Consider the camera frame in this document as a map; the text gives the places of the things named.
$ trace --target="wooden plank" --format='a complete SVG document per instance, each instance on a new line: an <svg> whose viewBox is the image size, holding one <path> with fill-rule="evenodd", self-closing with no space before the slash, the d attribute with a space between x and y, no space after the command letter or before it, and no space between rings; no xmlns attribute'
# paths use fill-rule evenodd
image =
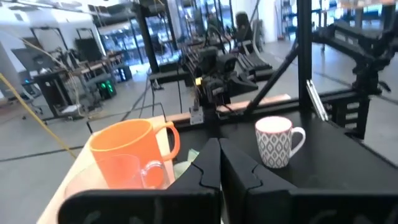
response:
<svg viewBox="0 0 398 224"><path fill-rule="evenodd" d="M93 64L93 65L89 65L89 66L90 66L90 69L89 69L89 68L82 68L81 70L75 70L75 71L73 71L72 74L74 74L74 75L82 75L82 74L84 74L84 73L90 72L90 70L99 69L99 68L101 68L101 67L103 66L103 64L102 64L103 62L113 62L113 61L119 59L120 57L121 57L121 56L118 55L118 56L115 56L115 57L111 57L111 58L104 59L104 60L102 60L100 63L96 63L96 64Z"/></svg>
<svg viewBox="0 0 398 224"><path fill-rule="evenodd" d="M398 0L339 0L336 7L329 8L325 11L334 11L336 9L361 9L374 5L391 5L396 4Z"/></svg>
<svg viewBox="0 0 398 224"><path fill-rule="evenodd" d="M264 97L260 101L259 105L277 103L280 101L285 101L285 100L290 100L290 99L291 99L291 97L288 94ZM232 110L236 111L236 110L245 109L249 103L250 103L250 101L242 101L239 103L231 103L231 104L228 104L227 106L229 108L231 108ZM225 106L219 106L219 107L217 107L217 110L220 112L228 112L229 111L229 109ZM187 113L182 113L182 114L173 114L173 115L166 116L167 121L182 121L185 119L190 119L190 113L187 112Z"/></svg>
<svg viewBox="0 0 398 224"><path fill-rule="evenodd" d="M164 124L164 117L157 116L153 118L149 118L152 121L154 126ZM54 193L53 197L51 198L49 204L45 208L44 212L40 216L39 220L37 221L38 224L57 224L57 214L60 206L62 205L63 201L65 200L65 189L68 183L72 180L74 176L76 176L80 171L84 168L88 167L89 165L95 162L94 157L90 151L90 141L92 137L95 135L90 136L89 140L86 142L84 148L81 150L79 156L74 161L73 165L71 166L70 170L66 174L65 178L59 185L57 191ZM161 154L167 155L170 152L169 148L169 139L167 138L166 129L161 130L157 135L157 143L159 145L159 149ZM174 182L174 170L172 161L165 162L165 166L167 169L167 173L169 175L170 183Z"/></svg>

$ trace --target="computer monitor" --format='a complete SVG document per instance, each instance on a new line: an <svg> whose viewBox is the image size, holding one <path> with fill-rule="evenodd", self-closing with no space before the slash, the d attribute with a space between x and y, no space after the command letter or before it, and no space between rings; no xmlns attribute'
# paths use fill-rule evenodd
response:
<svg viewBox="0 0 398 224"><path fill-rule="evenodd" d="M38 71L42 68L53 68L55 66L51 57L39 50L29 48L12 49L11 51L29 72Z"/></svg>
<svg viewBox="0 0 398 224"><path fill-rule="evenodd" d="M75 39L75 45L79 54L89 62L99 61L103 57L94 38Z"/></svg>

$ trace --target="gray geometric pattern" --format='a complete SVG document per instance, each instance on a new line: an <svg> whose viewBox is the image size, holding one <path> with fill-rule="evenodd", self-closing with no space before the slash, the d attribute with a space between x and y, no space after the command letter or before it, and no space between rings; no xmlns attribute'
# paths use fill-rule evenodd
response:
<svg viewBox="0 0 398 224"><path fill-rule="evenodd" d="M292 129L275 134L256 130L256 138L264 165L270 168L287 166L292 150Z"/></svg>

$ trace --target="yellow cable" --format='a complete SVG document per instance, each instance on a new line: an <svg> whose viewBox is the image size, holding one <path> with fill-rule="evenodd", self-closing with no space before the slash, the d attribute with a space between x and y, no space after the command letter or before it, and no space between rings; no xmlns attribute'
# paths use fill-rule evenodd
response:
<svg viewBox="0 0 398 224"><path fill-rule="evenodd" d="M0 73L0 79L8 86L8 88L12 91L14 96L18 99L21 105L33 116L33 118L43 127L46 132L48 132L69 154L76 159L76 155L70 150L70 148L57 136L55 135L48 127L43 123L43 121L29 108L29 106L25 103L25 101L21 98L20 94L15 90L15 88L8 82L6 77Z"/></svg>

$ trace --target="mug handle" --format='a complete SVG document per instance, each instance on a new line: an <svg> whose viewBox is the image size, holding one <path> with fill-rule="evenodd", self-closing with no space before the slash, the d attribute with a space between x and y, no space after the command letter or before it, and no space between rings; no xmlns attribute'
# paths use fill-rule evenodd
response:
<svg viewBox="0 0 398 224"><path fill-rule="evenodd" d="M296 145L296 147L294 147L294 149L291 150L290 152L290 158L294 156L294 154L296 154L296 152L299 151L299 149L301 149L301 147L303 147L304 142L305 142L305 131L303 128L300 127L296 127L292 129L292 135L294 133L300 133L303 136L303 139L301 139L301 141Z"/></svg>
<svg viewBox="0 0 398 224"><path fill-rule="evenodd" d="M148 186L145 182L145 179L148 175L148 171L150 171L153 168L161 168L163 170L163 183L160 186ZM150 161L148 164L145 166L143 170L141 170L141 179L142 179L142 184L145 189L165 189L166 187L169 186L170 181L169 181L169 175L167 174L166 167L163 165L162 162L159 161Z"/></svg>
<svg viewBox="0 0 398 224"><path fill-rule="evenodd" d="M157 134L160 130L164 128L170 128L174 134L174 148L170 152L170 154L163 156L164 161L169 161L171 159L174 159L177 156L178 152L180 151L180 133L178 133L178 131L175 129L174 123L169 121L163 125L155 127L154 128L155 134Z"/></svg>

